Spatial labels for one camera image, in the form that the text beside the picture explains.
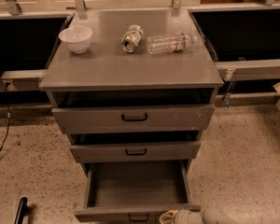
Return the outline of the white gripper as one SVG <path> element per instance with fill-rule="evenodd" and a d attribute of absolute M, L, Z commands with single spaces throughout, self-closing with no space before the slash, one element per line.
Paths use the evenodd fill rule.
<path fill-rule="evenodd" d="M 186 209 L 169 210 L 159 217 L 160 224 L 203 224 L 203 218 L 199 212 Z"/>

